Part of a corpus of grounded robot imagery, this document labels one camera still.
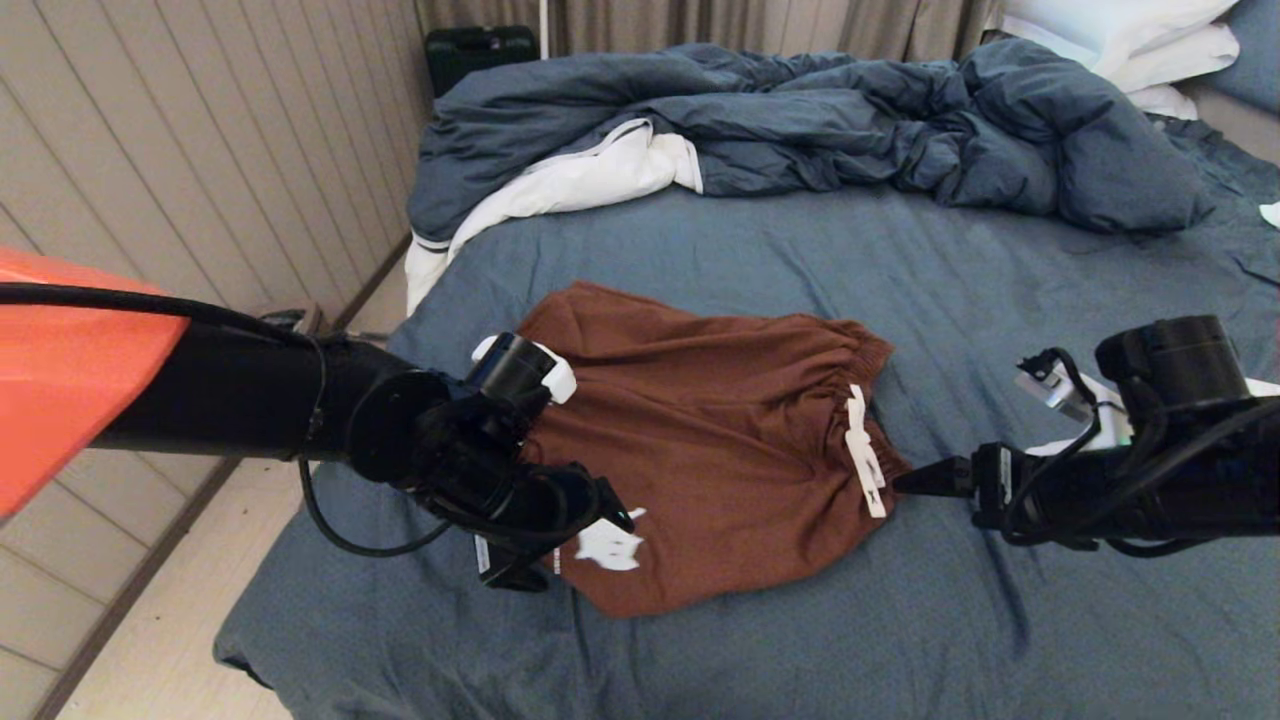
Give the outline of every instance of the cat logo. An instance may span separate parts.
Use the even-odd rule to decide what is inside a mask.
[[[630,515],[635,520],[644,512],[644,507],[636,507]],[[608,520],[596,520],[577,534],[577,555],[573,559],[595,560],[605,570],[635,570],[640,566],[635,559],[636,550],[643,542],[644,538],[623,532]]]

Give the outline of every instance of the beige curtain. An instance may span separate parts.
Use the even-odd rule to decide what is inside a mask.
[[[419,0],[426,29],[524,24],[536,0]],[[975,47],[998,0],[549,0],[550,50],[646,53],[682,42],[792,55],[937,60]]]

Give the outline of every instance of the mattress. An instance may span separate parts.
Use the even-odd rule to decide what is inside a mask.
[[[849,318],[896,346],[873,414],[913,464],[1079,427],[1014,363],[1158,318],[1219,315],[1251,377],[1280,380],[1280,242],[1258,217],[1280,169],[1203,123],[1160,123],[1216,209],[1167,234],[942,208],[888,187],[759,199],[682,188],[476,237],[390,350],[462,375],[485,336],[576,279],[704,315]],[[435,520],[349,469],[320,502],[351,539]],[[1222,539],[1161,560],[1018,548],[965,501],[910,497],[817,577],[609,620],[568,585],[480,587],[471,538],[370,560],[300,515],[228,616],[215,656],[306,719],[1276,717],[1280,546]]]

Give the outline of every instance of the black case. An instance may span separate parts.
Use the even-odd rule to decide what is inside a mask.
[[[426,36],[426,67],[436,97],[470,72],[536,59],[538,41],[525,26],[433,29]]]

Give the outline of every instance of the floor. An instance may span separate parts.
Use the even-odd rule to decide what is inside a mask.
[[[349,325],[404,319],[396,266]],[[246,460],[210,502],[108,642],[59,720],[287,720],[275,694],[216,665],[214,634],[301,501],[292,464]]]

